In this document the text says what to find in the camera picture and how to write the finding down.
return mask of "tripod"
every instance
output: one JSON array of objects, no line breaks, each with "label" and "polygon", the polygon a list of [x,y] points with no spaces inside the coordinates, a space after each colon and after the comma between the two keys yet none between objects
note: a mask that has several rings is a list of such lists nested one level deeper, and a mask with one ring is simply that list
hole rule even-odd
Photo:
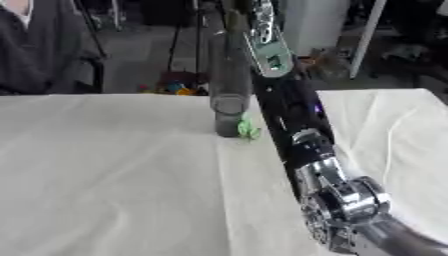
[{"label": "tripod", "polygon": [[85,7],[84,3],[81,0],[74,0],[74,1],[75,5],[78,6],[79,10],[81,11],[81,15],[84,19],[85,24],[87,25],[87,29],[89,30],[90,36],[92,37],[93,42],[95,43],[96,48],[98,49],[98,53],[100,54],[101,58],[107,58],[107,54],[104,51],[104,48],[101,45],[101,42],[96,34],[97,29],[95,26],[95,22],[93,21],[92,15],[90,14],[89,10]]},{"label": "tripod", "polygon": [[[224,5],[222,3],[222,0],[214,0],[216,4],[216,9],[220,13],[221,21],[223,24],[224,29],[227,28],[226,26],[226,14],[224,10]],[[193,10],[195,12],[196,17],[196,52],[195,52],[195,89],[199,86],[200,83],[200,67],[201,67],[201,35],[202,35],[202,21],[204,19],[204,10],[201,6],[202,0],[193,0]],[[174,32],[173,41],[171,43],[171,48],[169,51],[169,59],[168,59],[168,66],[167,71],[171,71],[171,66],[173,64],[174,59],[174,53],[176,51],[177,43],[179,41],[179,34],[182,29],[183,21],[188,15],[188,0],[182,1],[182,7],[179,8],[179,14],[178,14],[178,22],[176,25],[176,30]]]}]

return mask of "small green object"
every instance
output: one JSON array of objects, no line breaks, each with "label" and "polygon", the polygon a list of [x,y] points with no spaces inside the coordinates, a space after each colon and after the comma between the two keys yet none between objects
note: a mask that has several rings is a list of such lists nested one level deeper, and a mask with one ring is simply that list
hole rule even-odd
[{"label": "small green object", "polygon": [[243,118],[238,124],[238,133],[243,139],[257,140],[261,136],[261,128],[255,128],[248,118]]}]

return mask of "white tablecloth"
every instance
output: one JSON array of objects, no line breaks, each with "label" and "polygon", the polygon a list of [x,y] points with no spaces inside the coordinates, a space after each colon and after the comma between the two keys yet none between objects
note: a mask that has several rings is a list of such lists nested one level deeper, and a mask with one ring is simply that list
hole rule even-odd
[{"label": "white tablecloth", "polygon": [[[351,174],[384,180],[396,216],[448,237],[446,107],[424,90],[321,95]],[[249,115],[263,127],[256,104]],[[0,255],[331,255],[266,129],[215,136],[207,98],[6,97],[0,120]]]}]

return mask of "robotic arm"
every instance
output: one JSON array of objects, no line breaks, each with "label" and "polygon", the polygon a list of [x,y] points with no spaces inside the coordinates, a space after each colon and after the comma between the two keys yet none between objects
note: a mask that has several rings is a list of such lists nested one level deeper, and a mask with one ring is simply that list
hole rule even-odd
[{"label": "robotic arm", "polygon": [[388,214],[389,196],[377,182],[345,175],[323,105],[295,71],[272,3],[243,2],[254,91],[312,237],[343,254],[445,255],[441,244]]}]

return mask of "gray sweater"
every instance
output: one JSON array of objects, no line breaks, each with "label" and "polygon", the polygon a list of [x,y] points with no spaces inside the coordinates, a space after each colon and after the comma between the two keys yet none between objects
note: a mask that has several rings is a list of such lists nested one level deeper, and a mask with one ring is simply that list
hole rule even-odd
[{"label": "gray sweater", "polygon": [[35,0],[28,29],[0,6],[0,89],[73,92],[80,41],[69,0]]}]

